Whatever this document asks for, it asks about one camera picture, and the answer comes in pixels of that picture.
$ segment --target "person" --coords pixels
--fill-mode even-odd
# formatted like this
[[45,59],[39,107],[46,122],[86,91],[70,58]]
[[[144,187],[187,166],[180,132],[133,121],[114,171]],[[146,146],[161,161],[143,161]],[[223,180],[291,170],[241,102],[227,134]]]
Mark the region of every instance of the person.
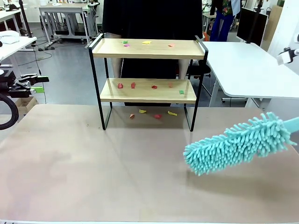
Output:
[[[201,0],[105,0],[108,38],[194,40],[202,38]],[[190,60],[112,58],[114,77],[184,79]]]

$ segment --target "duster bristle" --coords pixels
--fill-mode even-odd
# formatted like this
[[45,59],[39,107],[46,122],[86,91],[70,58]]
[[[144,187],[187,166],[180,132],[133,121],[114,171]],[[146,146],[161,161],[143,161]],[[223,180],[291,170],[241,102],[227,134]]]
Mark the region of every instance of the duster bristle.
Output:
[[254,155],[266,157],[277,151],[287,150],[291,133],[274,113],[254,117],[249,124],[242,123],[226,129],[225,135],[205,138],[185,147],[183,153],[190,169],[198,175],[223,170],[241,162],[250,162]]

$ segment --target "wooden shelf board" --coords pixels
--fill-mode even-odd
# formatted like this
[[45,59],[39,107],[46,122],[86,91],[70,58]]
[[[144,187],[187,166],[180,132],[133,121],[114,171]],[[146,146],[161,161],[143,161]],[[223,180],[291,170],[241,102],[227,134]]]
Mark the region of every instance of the wooden shelf board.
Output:
[[[123,41],[128,41],[130,46],[124,47]],[[142,44],[143,41],[151,41],[151,43]],[[94,57],[202,60],[204,55],[199,43],[187,40],[103,38],[93,49]]]
[[103,102],[195,104],[196,95],[190,81],[177,79],[108,78],[100,94]]

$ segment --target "black metal frame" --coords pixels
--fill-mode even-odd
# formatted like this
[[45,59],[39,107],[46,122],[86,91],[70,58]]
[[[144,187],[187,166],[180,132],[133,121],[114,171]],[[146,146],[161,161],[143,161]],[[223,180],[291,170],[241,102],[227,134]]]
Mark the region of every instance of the black metal frame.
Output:
[[[201,39],[199,39],[198,36],[195,36],[195,38],[196,38],[196,42],[199,45],[201,45],[202,48],[205,50],[205,55],[204,55],[204,59],[202,60],[202,63],[206,64],[207,55],[208,55],[209,51],[206,48],[206,46],[204,45],[204,43],[201,41]],[[186,104],[184,104],[184,110],[185,110],[185,114],[186,114],[186,118],[187,118],[187,122],[188,122],[188,126],[189,126],[189,129],[190,129],[190,132],[193,132],[193,130],[194,130],[194,124],[195,124],[195,119],[196,119],[196,113],[197,113],[197,108],[198,108],[198,103],[199,103],[199,98],[200,98],[200,92],[201,92],[202,82],[204,80],[204,75],[205,75],[204,73],[198,74],[198,76],[199,76],[199,86],[198,86],[197,94],[196,94],[196,101],[195,101],[195,105],[194,105],[194,112],[193,112],[192,122],[190,122],[188,110],[187,110]],[[189,72],[188,79],[190,80],[190,78],[191,78],[191,73]]]
[[[93,58],[93,49],[95,48],[95,46],[103,38],[104,38],[104,34],[100,34],[89,45],[88,51],[89,51],[90,62],[91,62],[91,65],[92,65],[92,70],[93,70],[93,80],[94,80],[95,91],[96,91],[97,99],[98,99],[98,105],[99,105],[99,110],[100,110],[100,117],[101,117],[102,127],[103,127],[103,130],[106,130],[108,122],[109,122],[109,118],[110,118],[110,115],[111,115],[111,111],[112,111],[112,102],[110,102],[110,110],[108,112],[106,120],[104,121],[104,115],[103,115],[102,103],[101,103],[101,99],[100,99],[100,91],[99,91],[99,85],[98,85],[97,72],[96,72],[96,69],[95,69],[94,58]],[[199,44],[199,47],[202,46],[202,48],[205,50],[205,55],[204,55],[203,63],[206,63],[206,61],[207,61],[207,55],[208,55],[208,49],[203,44],[203,42],[198,38],[198,36],[195,36],[195,39],[196,39],[196,42]],[[109,78],[107,58],[104,58],[104,62],[105,62],[106,78]],[[189,129],[190,129],[191,132],[194,129],[194,124],[195,124],[195,119],[196,119],[196,113],[197,113],[197,108],[198,108],[198,103],[199,103],[199,97],[200,97],[200,91],[201,91],[202,82],[203,82],[203,78],[204,78],[204,74],[196,74],[196,75],[199,76],[199,87],[198,87],[197,94],[196,94],[196,101],[195,101],[195,108],[194,108],[192,123],[190,122],[190,118],[189,118],[189,115],[188,115],[186,104],[184,104],[184,110],[185,110],[185,114],[186,114],[188,126],[189,126]],[[190,80],[190,78],[191,78],[191,73],[188,74],[188,79]]]

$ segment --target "black monitor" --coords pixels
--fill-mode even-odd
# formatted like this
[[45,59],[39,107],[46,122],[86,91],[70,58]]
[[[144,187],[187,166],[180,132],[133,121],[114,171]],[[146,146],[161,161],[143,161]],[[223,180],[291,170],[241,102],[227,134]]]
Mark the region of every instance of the black monitor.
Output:
[[[249,41],[249,34],[253,25],[255,14],[256,12],[246,8],[242,8],[241,10],[237,36],[247,42]],[[266,22],[267,16],[259,13],[250,42],[255,43],[258,46],[261,45]]]

